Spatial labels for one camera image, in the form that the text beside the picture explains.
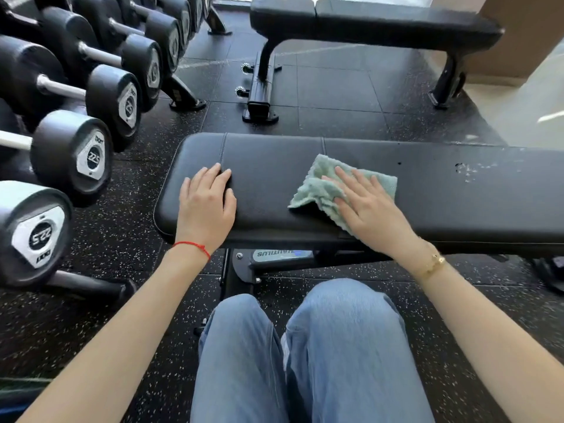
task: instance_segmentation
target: weight bench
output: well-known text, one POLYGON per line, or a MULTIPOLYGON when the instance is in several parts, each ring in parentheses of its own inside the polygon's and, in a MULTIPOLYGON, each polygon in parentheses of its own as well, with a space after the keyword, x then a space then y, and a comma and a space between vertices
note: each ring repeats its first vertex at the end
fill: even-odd
POLYGON ((289 210, 318 154, 398 177, 395 201, 417 234, 443 254, 564 255, 564 152, 431 144, 200 133, 180 143, 155 205, 173 243, 185 177, 220 162, 233 170, 235 225, 222 299, 248 291, 265 272, 388 259, 337 227, 315 205, 289 210))
POLYGON ((429 96, 436 108, 444 109, 462 90, 466 75, 465 55, 491 48, 504 30, 494 21, 472 12, 416 6, 361 3, 344 0, 253 0, 250 24, 267 38, 255 66, 249 90, 237 89, 248 97, 243 120, 273 123, 278 116, 270 110, 275 71, 272 51, 285 40, 319 40, 362 43, 374 46, 408 47, 447 52, 447 63, 429 96))

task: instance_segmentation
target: black dumbbell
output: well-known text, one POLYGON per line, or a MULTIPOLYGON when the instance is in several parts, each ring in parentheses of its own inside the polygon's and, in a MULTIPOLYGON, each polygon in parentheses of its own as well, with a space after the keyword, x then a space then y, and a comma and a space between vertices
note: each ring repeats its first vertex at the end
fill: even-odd
POLYGON ((88 21, 79 14, 58 7, 47 7, 39 24, 50 42, 49 49, 67 66, 67 75, 75 74, 81 83, 98 63, 131 72, 139 82, 142 111, 149 111, 159 100, 162 85, 161 55, 156 42, 131 34, 121 46, 121 56, 98 49, 98 41, 88 21))
POLYGON ((114 52, 123 42, 123 36, 144 35, 159 45, 162 55, 162 73, 168 77, 178 67, 180 33, 178 21, 164 13, 152 11, 145 23, 145 32, 124 25, 116 0, 73 0, 74 12, 84 16, 92 25, 102 47, 114 52))
POLYGON ((0 131, 1 147, 29 151, 39 182, 66 193, 75 206, 91 205, 109 184, 112 141, 97 118, 53 111, 39 122, 33 137, 0 131))
POLYGON ((109 128, 114 151, 123 151, 135 139, 141 120, 135 76, 108 65, 90 74, 86 90, 65 84, 63 67, 55 55, 39 44, 0 36, 0 98, 18 114, 42 118, 65 98, 86 102, 88 115, 109 128))
MULTIPOLYGON (((178 21, 180 28, 180 54, 181 57, 186 52, 190 38, 190 5, 187 0, 157 0, 162 7, 162 13, 172 16, 178 21)), ((155 10, 141 5, 140 0, 117 0, 121 7, 123 20, 131 26, 138 26, 138 18, 142 21, 147 19, 155 10)))
POLYGON ((0 286, 43 284, 71 240, 72 206, 59 190, 0 182, 0 286))

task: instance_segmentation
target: dumbbell handle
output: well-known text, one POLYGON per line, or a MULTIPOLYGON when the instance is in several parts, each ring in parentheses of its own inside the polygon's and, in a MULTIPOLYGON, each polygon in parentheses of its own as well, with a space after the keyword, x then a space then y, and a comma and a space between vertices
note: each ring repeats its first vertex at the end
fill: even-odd
POLYGON ((78 44, 78 51, 82 55, 97 62, 115 66, 116 68, 121 68, 121 56, 117 56, 112 53, 104 52, 103 50, 90 47, 85 42, 80 42, 78 44))
POLYGON ((47 77, 45 74, 40 74, 37 76, 36 85, 40 90, 46 90, 56 95, 66 96, 67 98, 86 101, 86 90, 74 86, 69 86, 68 84, 54 82, 52 80, 49 80, 49 77, 47 77))
POLYGON ((0 145, 3 147, 29 151, 32 148, 32 141, 33 138, 31 136, 0 131, 0 145))
POLYGON ((140 6, 133 0, 129 0, 129 6, 131 10, 143 17, 147 17, 153 12, 153 9, 149 9, 149 7, 145 6, 140 6))
POLYGON ((133 28, 123 23, 117 22, 114 18, 108 19, 109 26, 118 34, 122 35, 129 35, 129 34, 139 34, 145 36, 145 33, 142 30, 138 30, 137 28, 133 28))

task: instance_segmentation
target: blue jeans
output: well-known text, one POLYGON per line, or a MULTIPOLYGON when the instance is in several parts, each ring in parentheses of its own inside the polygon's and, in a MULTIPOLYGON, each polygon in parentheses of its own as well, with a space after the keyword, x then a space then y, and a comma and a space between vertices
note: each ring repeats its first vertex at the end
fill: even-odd
POLYGON ((434 421, 387 295, 352 279, 320 283, 282 343, 254 297, 222 301, 200 338, 191 422, 434 421))

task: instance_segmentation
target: microfiber cloth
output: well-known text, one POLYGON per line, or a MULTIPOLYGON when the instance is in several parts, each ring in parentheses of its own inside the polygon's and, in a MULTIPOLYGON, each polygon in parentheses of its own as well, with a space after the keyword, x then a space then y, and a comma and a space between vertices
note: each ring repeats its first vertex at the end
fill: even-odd
MULTIPOLYGON (((347 198, 345 197, 345 194, 336 184, 333 184, 331 181, 326 179, 321 179, 321 176, 325 175, 326 177, 342 182, 335 173, 336 166, 340 166, 349 175, 351 175, 351 171, 354 169, 346 163, 339 162, 339 160, 335 160, 325 155, 318 155, 314 160, 314 164, 307 173, 306 179, 303 181, 303 184, 300 186, 296 194, 294 194, 294 197, 288 207, 300 207, 315 202, 318 208, 326 213, 336 225, 341 227, 347 233, 353 235, 349 226, 339 213, 337 205, 333 202, 335 197, 340 197, 346 201, 347 198)), ((359 169, 359 171, 369 180, 370 177, 376 176, 378 182, 382 184, 386 193, 388 193, 392 199, 395 198, 395 190, 398 186, 397 177, 391 177, 379 172, 372 172, 364 169, 359 169)))

